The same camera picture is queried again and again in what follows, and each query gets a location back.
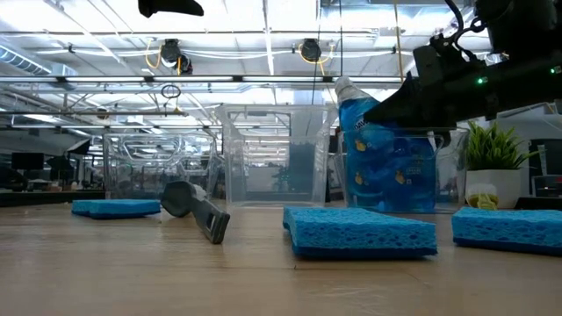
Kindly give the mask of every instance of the kitchen sponge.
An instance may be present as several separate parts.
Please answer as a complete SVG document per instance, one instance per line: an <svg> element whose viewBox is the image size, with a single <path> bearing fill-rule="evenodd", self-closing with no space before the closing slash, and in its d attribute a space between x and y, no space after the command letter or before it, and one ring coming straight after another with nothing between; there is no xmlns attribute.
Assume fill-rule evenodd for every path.
<svg viewBox="0 0 562 316"><path fill-rule="evenodd" d="M459 246L562 255L562 212L484 211L465 207L452 218Z"/></svg>
<svg viewBox="0 0 562 316"><path fill-rule="evenodd" d="M93 219L132 219L160 212L158 200L77 200L72 213Z"/></svg>
<svg viewBox="0 0 562 316"><path fill-rule="evenodd" d="M295 255L415 258L435 255L435 225L357 208L285 207L283 225Z"/></svg>

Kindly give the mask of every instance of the green indicator light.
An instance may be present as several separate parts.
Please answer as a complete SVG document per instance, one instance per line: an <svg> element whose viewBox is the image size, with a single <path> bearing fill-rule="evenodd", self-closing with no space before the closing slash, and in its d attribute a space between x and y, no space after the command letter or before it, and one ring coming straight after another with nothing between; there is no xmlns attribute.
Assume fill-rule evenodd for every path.
<svg viewBox="0 0 562 316"><path fill-rule="evenodd" d="M480 77L476 80L477 84L484 84L488 82L488 78L487 77Z"/></svg>

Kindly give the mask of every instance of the robotic arm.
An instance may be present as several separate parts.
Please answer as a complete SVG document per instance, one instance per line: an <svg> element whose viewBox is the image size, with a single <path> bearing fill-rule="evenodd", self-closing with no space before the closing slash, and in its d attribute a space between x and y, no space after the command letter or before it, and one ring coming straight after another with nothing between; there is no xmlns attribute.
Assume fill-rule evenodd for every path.
<svg viewBox="0 0 562 316"><path fill-rule="evenodd" d="M464 29L457 6L445 2L459 19L458 31L449 38L436 35L428 46L416 48L419 77L408 72L394 95L365 113L366 121L456 127L460 120L494 119L499 111L562 98L562 5L552 0L477 0L476 18ZM489 67L458 44L465 32L486 27L493 53L503 59Z"/></svg>

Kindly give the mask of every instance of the white pot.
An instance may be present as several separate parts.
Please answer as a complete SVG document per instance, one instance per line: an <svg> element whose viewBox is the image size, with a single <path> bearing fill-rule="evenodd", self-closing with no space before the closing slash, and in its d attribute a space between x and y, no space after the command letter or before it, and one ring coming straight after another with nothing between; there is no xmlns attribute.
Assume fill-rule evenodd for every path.
<svg viewBox="0 0 562 316"><path fill-rule="evenodd" d="M466 198L475 184L486 183L495 187L499 209L513 209L521 196L521 170L477 170L466 172Z"/></svg>

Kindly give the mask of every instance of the transparent storage container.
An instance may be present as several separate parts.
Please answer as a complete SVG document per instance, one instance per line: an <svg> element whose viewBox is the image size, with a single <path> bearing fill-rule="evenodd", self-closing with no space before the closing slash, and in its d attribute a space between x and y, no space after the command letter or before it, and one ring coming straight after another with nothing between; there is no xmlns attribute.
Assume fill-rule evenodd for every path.
<svg viewBox="0 0 562 316"><path fill-rule="evenodd" d="M320 105L236 105L223 124L227 208L323 206L329 130L337 113ZM260 128L248 128L260 124Z"/></svg>
<svg viewBox="0 0 562 316"><path fill-rule="evenodd" d="M106 198L160 199L175 181L211 192L219 165L216 141L208 134L104 134Z"/></svg>
<svg viewBox="0 0 562 316"><path fill-rule="evenodd" d="M341 133L335 162L346 205L377 212L456 212L465 203L468 135L460 128L398 132L372 126Z"/></svg>

